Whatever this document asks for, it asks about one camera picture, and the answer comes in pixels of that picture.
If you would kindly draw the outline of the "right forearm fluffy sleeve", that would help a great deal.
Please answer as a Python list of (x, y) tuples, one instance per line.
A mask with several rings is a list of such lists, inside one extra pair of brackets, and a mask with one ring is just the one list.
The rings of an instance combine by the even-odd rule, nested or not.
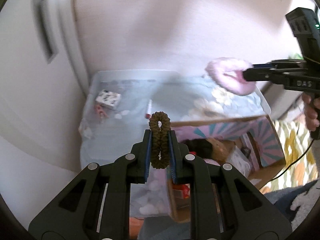
[(290, 221), (295, 231), (319, 198), (319, 175), (303, 186), (269, 192), (264, 196)]

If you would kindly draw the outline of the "right hand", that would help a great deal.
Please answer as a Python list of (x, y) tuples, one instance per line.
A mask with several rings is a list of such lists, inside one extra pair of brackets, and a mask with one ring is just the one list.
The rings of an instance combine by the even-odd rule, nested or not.
[(304, 102), (304, 115), (306, 127), (310, 132), (314, 132), (319, 127), (318, 114), (316, 109), (319, 109), (319, 98), (312, 100), (308, 94), (302, 94)]

